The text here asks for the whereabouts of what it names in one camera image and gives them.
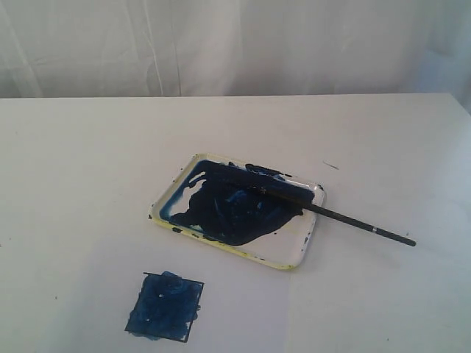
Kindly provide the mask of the white paint tray blue paint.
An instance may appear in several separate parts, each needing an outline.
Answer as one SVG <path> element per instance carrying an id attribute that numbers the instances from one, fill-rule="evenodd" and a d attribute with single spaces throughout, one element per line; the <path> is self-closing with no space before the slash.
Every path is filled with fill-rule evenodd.
<path id="1" fill-rule="evenodd" d="M 195 154 L 152 204 L 148 218 L 223 251 L 291 270 L 305 256 L 316 214 L 262 194 L 262 188 L 316 206 L 325 200 L 316 182 L 215 154 Z"/>

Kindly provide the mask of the white backdrop curtain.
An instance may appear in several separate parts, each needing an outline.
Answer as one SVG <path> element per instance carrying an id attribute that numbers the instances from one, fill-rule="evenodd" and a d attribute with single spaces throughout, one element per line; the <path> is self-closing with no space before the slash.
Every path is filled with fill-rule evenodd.
<path id="1" fill-rule="evenodd" d="M 445 92 L 468 1 L 3 1 L 1 95 Z"/>

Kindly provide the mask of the black paintbrush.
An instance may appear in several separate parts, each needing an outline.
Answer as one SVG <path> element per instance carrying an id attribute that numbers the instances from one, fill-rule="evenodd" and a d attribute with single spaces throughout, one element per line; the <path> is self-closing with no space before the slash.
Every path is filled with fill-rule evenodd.
<path id="1" fill-rule="evenodd" d="M 387 238 L 389 240 L 393 240 L 393 241 L 396 241 L 398 243 L 405 244 L 407 246 L 415 247 L 417 245 L 417 242 L 415 240 L 410 239 L 410 238 L 404 237 L 402 235 L 395 234 L 393 232 L 387 231 L 387 230 L 382 229 L 380 227 L 373 226 L 373 225 L 365 223 L 363 221 L 359 221 L 359 220 L 351 218 L 349 216 L 342 215 L 340 213 L 336 213 L 332 210 L 317 206 L 317 205 L 312 204 L 310 202 L 304 202 L 300 199 L 295 199 L 293 197 L 287 196 L 286 194 L 276 193 L 273 190 L 267 190 L 267 189 L 264 189 L 264 188 L 257 188 L 257 187 L 249 187 L 249 190 L 257 192 L 257 193 L 262 194 L 262 195 L 282 199 L 285 202 L 290 202 L 292 204 L 296 204 L 296 205 L 300 206 L 302 209 L 309 210 L 313 213 L 322 215 L 324 217 L 333 219 L 335 221 L 342 222 L 344 224 L 348 224 L 352 227 L 362 229 L 366 232 L 370 232 L 372 234 L 381 236 L 383 238 Z"/>

